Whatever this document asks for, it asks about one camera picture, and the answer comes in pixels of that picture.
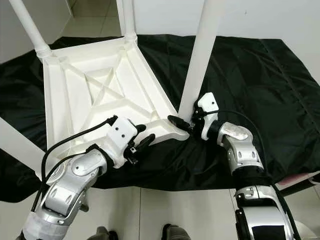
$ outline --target person's leg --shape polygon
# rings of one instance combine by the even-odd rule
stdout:
[[[104,226],[99,226],[96,234],[87,240],[118,240],[118,235],[115,231],[108,231]]]
[[[161,240],[191,240],[191,238],[182,227],[166,224],[162,229]]]

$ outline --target black fabric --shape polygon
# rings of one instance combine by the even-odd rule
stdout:
[[[62,37],[51,48],[107,39]],[[141,52],[177,110],[194,40],[194,36],[138,36]],[[34,51],[1,64],[0,117],[45,150],[42,71]],[[206,92],[214,93],[220,109],[242,112],[258,126],[274,182],[320,170],[320,87],[281,40],[218,36],[201,88],[201,94]],[[231,113],[219,118],[252,129]],[[256,138],[254,142],[260,151]],[[234,187],[226,153],[215,139],[167,140],[151,146],[139,160],[134,167],[125,164],[100,177],[95,187],[134,185],[168,191]],[[0,170],[2,186],[19,179],[20,188],[28,194],[34,192],[30,186],[39,181],[26,166],[3,154],[0,164],[5,165]],[[12,186],[10,194],[2,194],[0,200],[24,199],[26,194],[21,194],[19,187]]]

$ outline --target cable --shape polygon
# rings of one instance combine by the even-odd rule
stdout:
[[[241,112],[238,112],[238,111],[232,111],[232,110],[216,110],[216,111],[208,111],[208,112],[203,112],[204,115],[208,115],[208,114],[216,114],[216,113],[233,113],[233,114],[236,114],[238,116],[241,116],[243,118],[245,118],[255,129],[256,131],[256,134],[258,135],[258,138],[259,138],[259,141],[260,141],[260,145],[261,145],[261,151],[262,151],[262,158],[263,158],[263,166],[264,166],[264,170],[265,170],[265,173],[267,174],[267,176],[269,176],[269,178],[271,179],[271,175],[269,174],[268,172],[268,166],[267,166],[267,161],[266,161],[266,152],[265,152],[265,145],[264,145],[264,142],[263,142],[263,139],[261,137],[261,134],[259,132],[259,129],[257,128],[257,126],[254,124],[253,121],[250,120],[250,118],[248,118],[246,115],[242,114]],[[288,218],[289,218],[289,221],[291,223],[291,227],[292,227],[292,230],[293,230],[293,234],[294,234],[294,238],[296,240],[301,240],[301,237],[299,235],[299,232],[298,232],[298,229],[297,229],[297,226],[296,226],[296,223],[295,223],[295,220],[294,220],[294,217],[292,216],[292,213],[290,211],[290,208],[285,200],[285,198],[281,195],[279,189],[277,188],[277,186],[272,182],[271,183],[272,187],[274,188],[275,192],[276,192],[276,195],[277,197],[279,198],[279,201],[283,207],[283,209],[285,210],[285,212],[287,213],[288,215]]]
[[[92,132],[100,127],[102,127],[103,125],[105,124],[113,124],[115,122],[115,120],[117,119],[118,117],[117,116],[113,116],[111,118],[108,118],[107,120],[103,121],[102,123],[96,125],[96,126],[93,126],[87,130],[84,130],[84,131],[81,131],[75,135],[72,135],[70,137],[67,137],[66,139],[64,140],[61,140],[59,142],[57,142],[56,144],[54,144],[52,147],[50,147],[46,153],[44,154],[43,158],[42,158],[42,162],[41,162],[41,180],[42,182],[44,182],[46,180],[46,163],[47,163],[47,158],[48,158],[48,155],[54,150],[56,149],[57,147],[61,146],[62,144],[65,144],[77,137],[80,137],[84,134],[87,134],[89,132]]]
[[[63,164],[65,161],[77,156],[77,155],[81,155],[81,154],[85,154],[85,152],[83,153],[78,153],[78,154],[73,154],[73,155],[70,155],[70,156],[66,156],[65,158],[63,158],[62,160],[60,160],[56,165],[53,166],[53,168],[50,170],[50,172],[47,174],[47,176],[45,177],[45,181],[44,181],[44,184],[41,184],[40,185],[40,189],[38,190],[36,196],[35,196],[35,199],[33,201],[33,204],[32,204],[32,208],[31,208],[31,212],[34,212],[36,210],[36,207],[37,207],[37,204],[38,204],[38,201],[39,201],[39,198],[40,198],[40,195],[41,195],[41,192],[43,190],[43,186],[46,185],[47,181],[49,180],[49,178],[51,177],[51,175],[55,172],[55,170],[61,165]]]
[[[43,156],[43,158],[42,158],[42,162],[41,162],[41,185],[40,185],[39,191],[38,191],[38,193],[37,193],[37,195],[36,195],[36,197],[35,197],[35,199],[34,199],[34,202],[33,202],[32,208],[31,208],[31,211],[32,211],[32,212],[34,212],[34,211],[36,210],[36,206],[37,206],[37,204],[38,204],[38,201],[39,201],[39,198],[40,198],[40,194],[42,193],[42,195],[44,196],[45,186],[46,186],[46,183],[47,183],[47,181],[48,181],[48,179],[47,179],[47,177],[46,177],[46,163],[47,163],[47,158],[48,158],[49,154],[50,154],[54,149],[56,149],[57,147],[61,146],[62,144],[65,144],[65,143],[67,143],[67,142],[69,142],[69,141],[71,141],[71,140],[73,140],[73,139],[75,139],[75,138],[78,138],[78,137],[80,137],[80,136],[82,136],[82,135],[84,135],[84,134],[87,134],[87,133],[89,133],[89,132],[92,132],[92,131],[94,131],[94,130],[100,128],[100,127],[102,127],[102,126],[105,125],[105,124],[110,124],[110,125],[112,125],[112,124],[117,120],[117,118],[118,118],[118,117],[114,115],[113,117],[108,118],[107,120],[101,122],[100,124],[98,124],[98,125],[96,125],[96,126],[93,126],[93,127],[89,128],[89,129],[87,129],[87,130],[81,131],[81,132],[79,132],[79,133],[77,133],[77,134],[74,134],[74,135],[72,135],[72,136],[70,136],[70,137],[67,137],[66,139],[61,140],[61,141],[57,142],[56,144],[54,144],[52,147],[50,147],[50,148],[45,152],[45,154],[44,154],[44,156]],[[66,161],[66,160],[68,160],[68,159],[70,159],[70,158],[71,158],[71,156],[65,157],[64,159],[62,159],[62,160],[59,161],[58,163],[60,163],[60,162],[63,163],[64,161]],[[54,172],[54,170],[58,167],[58,165],[59,165],[58,163],[57,163],[57,164],[52,168],[52,170],[49,172],[50,175],[51,175],[51,174]]]
[[[265,150],[265,145],[264,145],[264,141],[262,139],[262,136],[260,134],[260,131],[258,129],[258,127],[254,124],[254,122],[248,118],[246,115],[242,114],[241,112],[238,112],[238,111],[233,111],[233,110],[215,110],[215,111],[205,111],[203,112],[203,114],[206,116],[206,115],[209,115],[209,114],[217,114],[217,113],[231,113],[231,114],[236,114],[238,116],[241,116],[243,117],[244,119],[246,119],[254,128],[256,134],[258,135],[258,139],[259,139],[259,142],[260,142],[260,145],[261,145],[261,153],[262,153],[262,164],[264,166],[264,170],[267,174],[269,174],[268,172],[268,165],[267,165],[267,161],[266,161],[266,150]]]

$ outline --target tiled floor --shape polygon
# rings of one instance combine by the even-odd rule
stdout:
[[[314,186],[314,190],[316,191],[316,194],[318,195],[319,199],[320,199],[320,184]]]
[[[116,0],[76,0],[71,4],[74,17],[65,26],[62,36],[121,36]]]
[[[193,240],[235,240],[234,192],[91,188],[89,212],[78,213],[65,240],[85,240],[98,226],[116,230],[120,240],[160,240],[166,223],[184,227]],[[0,240],[15,239],[19,234],[34,197],[19,203],[0,202]],[[294,219],[320,236],[320,199],[315,188],[287,196],[286,201]]]

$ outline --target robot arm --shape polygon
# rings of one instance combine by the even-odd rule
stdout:
[[[138,146],[134,139],[146,129],[130,120],[115,117],[102,145],[94,144],[85,154],[73,157],[62,176],[53,183],[36,211],[31,211],[22,228],[26,240],[62,240],[79,210],[87,212],[87,190],[110,168],[120,168],[129,160],[136,164],[136,154],[154,139],[151,134]]]
[[[279,198],[253,145],[252,133],[243,126],[218,120],[220,111],[211,92],[200,98],[194,108],[192,124],[175,116],[168,116],[168,119],[205,141],[216,138],[216,143],[226,149],[239,208],[235,211],[238,239],[300,239],[298,232],[293,229],[293,219],[290,221],[288,212],[284,210],[286,203]]]

